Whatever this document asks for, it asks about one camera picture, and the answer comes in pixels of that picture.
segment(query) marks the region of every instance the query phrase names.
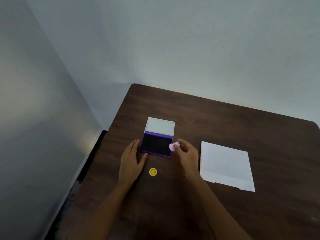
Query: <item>dark brown table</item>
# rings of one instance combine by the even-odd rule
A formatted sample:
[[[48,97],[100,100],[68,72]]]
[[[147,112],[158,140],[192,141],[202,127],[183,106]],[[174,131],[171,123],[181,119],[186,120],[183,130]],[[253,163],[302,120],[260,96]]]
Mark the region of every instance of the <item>dark brown table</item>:
[[[253,239],[320,239],[320,133],[311,121],[131,85],[64,217],[60,236],[90,216],[118,181],[120,156],[148,117],[175,121],[174,140],[247,151],[256,192],[208,185]],[[155,177],[149,169],[155,167]],[[110,239],[212,239],[180,161],[150,155]]]

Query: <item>smiley face sticker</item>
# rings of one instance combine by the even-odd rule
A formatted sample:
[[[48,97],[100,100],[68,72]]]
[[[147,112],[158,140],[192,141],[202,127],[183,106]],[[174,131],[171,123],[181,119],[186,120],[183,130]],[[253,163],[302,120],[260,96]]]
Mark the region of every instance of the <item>smiley face sticker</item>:
[[[156,175],[157,175],[157,169],[155,169],[155,168],[150,168],[149,174],[150,174],[152,177],[156,176]]]

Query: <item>right hand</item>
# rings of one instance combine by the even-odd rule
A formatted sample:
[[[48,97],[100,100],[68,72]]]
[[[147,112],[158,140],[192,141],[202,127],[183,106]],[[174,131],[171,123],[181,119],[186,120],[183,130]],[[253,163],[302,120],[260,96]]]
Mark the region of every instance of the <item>right hand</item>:
[[[194,148],[189,142],[178,139],[180,146],[174,145],[175,151],[178,153],[183,166],[186,178],[192,179],[199,174],[198,171],[198,150]]]

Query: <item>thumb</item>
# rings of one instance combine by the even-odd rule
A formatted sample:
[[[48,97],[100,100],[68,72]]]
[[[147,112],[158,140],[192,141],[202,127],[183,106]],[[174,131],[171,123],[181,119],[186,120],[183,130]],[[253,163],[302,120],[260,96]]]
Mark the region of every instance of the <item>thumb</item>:
[[[182,151],[182,149],[177,145],[173,145],[173,147],[174,147],[175,151],[178,153],[179,157],[181,157],[183,155],[183,153],[184,153]]]
[[[138,166],[139,166],[141,169],[143,168],[144,164],[146,163],[147,157],[148,157],[148,153],[145,153],[145,154],[142,156],[142,158],[141,158],[141,160],[140,160],[140,162],[139,162],[139,164],[138,164]]]

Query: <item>finger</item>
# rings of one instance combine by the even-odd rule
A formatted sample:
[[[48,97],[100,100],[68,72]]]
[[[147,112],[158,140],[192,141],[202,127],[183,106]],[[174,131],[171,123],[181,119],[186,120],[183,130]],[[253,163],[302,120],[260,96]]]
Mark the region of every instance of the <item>finger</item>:
[[[183,139],[177,139],[177,141],[182,145],[187,151],[193,148],[193,145],[191,145],[189,142],[183,140]]]
[[[134,145],[134,143],[135,143],[136,141],[137,141],[137,140],[132,141],[132,142],[124,149],[124,152],[123,152],[123,153],[126,154],[126,155],[130,155],[132,146]]]
[[[175,151],[178,153],[179,157],[182,157],[185,152],[182,151],[182,149],[177,145],[173,145],[173,147],[174,147]]]
[[[139,139],[135,141],[135,143],[133,144],[132,146],[132,149],[131,149],[131,154],[133,155],[136,155],[137,154],[137,147],[139,145]]]
[[[140,160],[140,162],[139,162],[139,164],[138,164],[138,166],[139,166],[139,168],[140,168],[141,170],[142,170],[144,164],[146,163],[147,157],[148,157],[148,153],[145,153],[145,154],[142,156],[142,158],[141,158],[141,160]]]

